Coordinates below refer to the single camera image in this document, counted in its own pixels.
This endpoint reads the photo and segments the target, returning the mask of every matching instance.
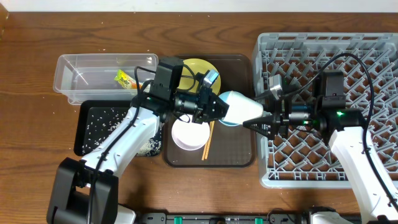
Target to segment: white bowl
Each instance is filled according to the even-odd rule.
[[[188,151],[193,151],[203,147],[210,136],[208,123],[196,124],[188,121],[188,116],[192,120],[192,115],[180,117],[183,121],[176,120],[172,127],[172,138],[174,143]]]

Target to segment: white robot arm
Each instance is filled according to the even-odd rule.
[[[83,161],[86,161],[85,165],[87,167],[92,169],[96,168],[101,154],[108,148],[111,142],[127,128],[136,110],[137,108],[131,107],[118,128],[116,128],[100,146],[81,158]],[[110,149],[99,171],[104,172],[110,170],[113,172],[113,175],[120,177],[131,159],[137,154],[145,142],[155,136],[156,132],[159,130],[159,124],[159,116],[154,115],[154,112],[151,110],[140,108],[134,126],[130,127]]]
[[[388,220],[398,220],[398,213],[392,205],[389,205],[384,190],[377,180],[366,155],[363,153],[362,127],[348,127],[344,131],[334,131],[329,146],[332,153],[340,161],[353,188],[356,200],[361,211],[362,223],[377,221],[381,215]],[[384,168],[376,150],[372,144],[370,134],[367,135],[367,142],[371,147],[371,157],[377,171],[387,185],[394,198],[398,197],[397,189],[386,169]],[[349,223],[335,212],[317,212],[311,216],[313,224],[337,224]]]

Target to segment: yellow plate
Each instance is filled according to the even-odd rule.
[[[205,74],[207,70],[212,70],[212,69],[217,71],[216,67],[214,67],[214,65],[212,65],[210,62],[198,58],[186,59],[184,60],[184,64],[188,65],[191,68],[191,70],[194,72],[194,74],[197,74],[198,72]],[[187,75],[190,77],[192,76],[191,73],[186,68],[182,70],[182,75]],[[186,90],[189,89],[192,86],[192,84],[193,84],[192,78],[181,77],[180,85],[178,86],[178,88],[181,90]],[[196,82],[195,86],[189,92],[196,93],[197,86],[198,82]],[[213,84],[213,86],[211,86],[211,89],[213,90],[213,93],[218,95],[218,93],[220,92],[220,88],[221,88],[221,78],[219,76],[216,79],[216,82]]]

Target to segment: gray dish rack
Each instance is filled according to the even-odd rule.
[[[334,55],[349,52],[368,66],[375,89],[369,131],[376,151],[398,187],[398,34],[264,33],[252,55],[256,94],[267,90],[267,79],[281,74],[290,85],[306,84]],[[346,104],[369,111],[369,85],[363,70],[350,57],[336,60],[328,69],[345,75]],[[311,87],[294,97],[311,101]],[[257,134],[260,183],[266,188],[351,188],[338,159],[321,139],[289,129],[275,141]]]

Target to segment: yellow object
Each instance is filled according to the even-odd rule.
[[[122,70],[118,71],[118,74],[114,79],[115,81],[118,81],[118,83],[127,90],[137,89],[137,83],[135,79],[131,78],[128,74],[126,74]]]
[[[205,74],[208,70],[212,69],[217,71],[216,67],[214,67],[214,65],[212,65],[210,62],[198,58],[186,59],[184,60],[184,64],[188,65],[191,68],[191,70],[194,72],[194,74],[197,74],[198,72]],[[191,73],[186,68],[182,70],[182,75],[187,75],[190,77],[192,76]],[[181,77],[180,85],[178,86],[178,88],[181,90],[186,90],[189,89],[192,86],[192,84],[193,84],[193,79]],[[195,86],[189,92],[196,93],[197,86],[198,82],[196,82]],[[211,89],[213,90],[213,93],[218,95],[218,93],[220,92],[220,88],[221,88],[221,77],[219,76],[216,79],[213,86],[211,86]]]

